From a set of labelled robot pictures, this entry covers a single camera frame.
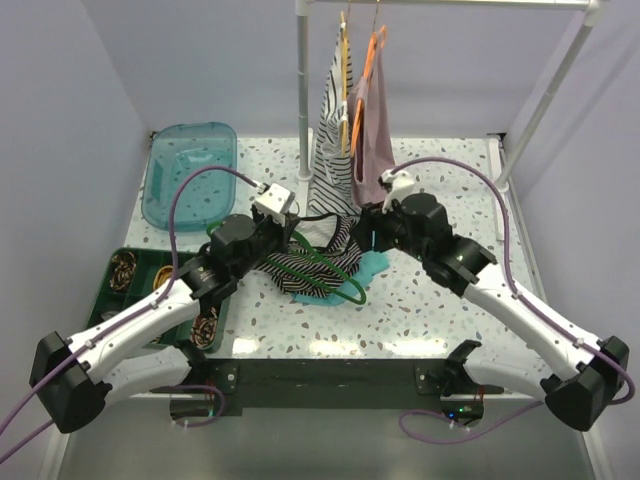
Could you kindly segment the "green hanger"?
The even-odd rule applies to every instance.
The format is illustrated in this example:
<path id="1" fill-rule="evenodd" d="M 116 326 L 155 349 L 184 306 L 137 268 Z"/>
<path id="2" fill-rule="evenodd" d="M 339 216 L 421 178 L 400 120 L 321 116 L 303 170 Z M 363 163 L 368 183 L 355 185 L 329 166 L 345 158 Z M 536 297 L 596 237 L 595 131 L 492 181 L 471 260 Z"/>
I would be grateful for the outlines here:
<path id="1" fill-rule="evenodd" d="M 350 302 L 362 306 L 367 296 L 356 278 L 363 258 L 350 236 L 351 220 L 334 214 L 309 218 L 289 211 L 282 194 L 258 197 L 251 214 L 232 215 L 207 227 L 209 241 L 201 254 L 236 278 L 257 270 L 269 276 L 283 293 L 304 303 Z M 327 244 L 316 247 L 297 230 L 300 223 L 335 219 Z"/>

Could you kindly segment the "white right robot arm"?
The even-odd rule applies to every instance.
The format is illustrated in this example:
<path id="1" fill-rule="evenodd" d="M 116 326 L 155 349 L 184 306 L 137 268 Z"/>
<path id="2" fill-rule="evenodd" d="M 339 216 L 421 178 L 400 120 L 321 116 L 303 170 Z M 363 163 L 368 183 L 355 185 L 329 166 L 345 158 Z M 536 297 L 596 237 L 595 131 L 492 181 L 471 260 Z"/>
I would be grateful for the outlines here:
<path id="1" fill-rule="evenodd" d="M 478 342 L 465 342 L 445 369 L 452 390 L 466 393 L 478 384 L 528 395 L 582 432 L 613 404 L 628 346 L 616 336 L 599 338 L 520 289 L 489 250 L 454 233 L 435 196 L 411 194 L 389 209 L 367 204 L 352 235 L 364 251 L 397 249 L 419 261 L 433 282 L 500 321 L 543 361 L 536 369 L 485 359 Z"/>

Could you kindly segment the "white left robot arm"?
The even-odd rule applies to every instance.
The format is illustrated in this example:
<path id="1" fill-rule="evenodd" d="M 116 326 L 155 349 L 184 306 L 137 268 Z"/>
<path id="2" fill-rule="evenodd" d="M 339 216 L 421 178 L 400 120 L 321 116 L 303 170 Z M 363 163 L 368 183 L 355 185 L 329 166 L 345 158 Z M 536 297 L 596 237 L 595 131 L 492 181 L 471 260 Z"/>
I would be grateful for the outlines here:
<path id="1" fill-rule="evenodd" d="M 30 385 L 53 424 L 71 433 L 93 421 L 112 390 L 106 376 L 126 354 L 231 296 L 241 278 L 286 246 L 298 222 L 291 213 L 231 215 L 175 269 L 175 280 L 74 337 L 43 337 Z"/>

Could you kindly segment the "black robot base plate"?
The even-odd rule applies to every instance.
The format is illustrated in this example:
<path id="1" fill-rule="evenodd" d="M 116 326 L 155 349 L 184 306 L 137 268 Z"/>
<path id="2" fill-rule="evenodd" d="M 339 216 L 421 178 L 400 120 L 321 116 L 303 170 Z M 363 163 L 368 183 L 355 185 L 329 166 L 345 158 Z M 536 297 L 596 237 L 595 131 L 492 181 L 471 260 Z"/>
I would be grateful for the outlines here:
<path id="1" fill-rule="evenodd" d="M 498 394 L 445 359 L 209 359 L 179 385 L 203 393 L 225 416 L 245 409 L 395 409 L 441 406 L 443 398 Z"/>

